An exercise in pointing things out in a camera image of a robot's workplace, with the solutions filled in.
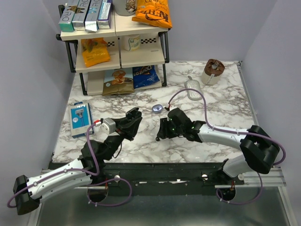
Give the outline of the lavender earbud charging case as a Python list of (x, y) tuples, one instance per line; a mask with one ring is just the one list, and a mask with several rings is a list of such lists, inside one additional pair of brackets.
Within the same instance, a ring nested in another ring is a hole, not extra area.
[(154, 105), (154, 106), (152, 107), (152, 112), (153, 112), (153, 113), (160, 113), (160, 112), (162, 112), (162, 111), (163, 111), (163, 106), (160, 105), (160, 104)]

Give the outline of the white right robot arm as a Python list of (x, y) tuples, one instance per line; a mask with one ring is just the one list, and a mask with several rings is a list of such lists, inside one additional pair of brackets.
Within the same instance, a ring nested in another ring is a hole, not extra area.
[(166, 118), (160, 119), (156, 140), (175, 137), (184, 137), (192, 142), (216, 143), (240, 150), (240, 156), (226, 159), (216, 173), (217, 181), (223, 185), (249, 171), (268, 174), (280, 151), (279, 145), (259, 126), (253, 125), (249, 129), (214, 127), (205, 121), (192, 121), (179, 108), (171, 110)]

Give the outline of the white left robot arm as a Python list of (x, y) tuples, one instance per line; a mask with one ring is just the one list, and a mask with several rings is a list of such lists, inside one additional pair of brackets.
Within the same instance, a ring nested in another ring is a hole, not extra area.
[[(103, 171), (105, 161), (111, 160), (126, 139), (132, 141), (142, 121), (140, 114), (123, 118), (96, 120), (86, 132), (86, 143), (78, 158), (48, 173), (16, 178), (13, 196), (7, 202), (8, 208), (15, 208), (18, 215), (36, 210), (47, 199), (78, 186), (108, 186), (110, 182), (123, 181), (121, 177), (108, 177)], [(94, 127), (104, 126), (107, 138), (103, 142), (91, 140), (89, 133)]]

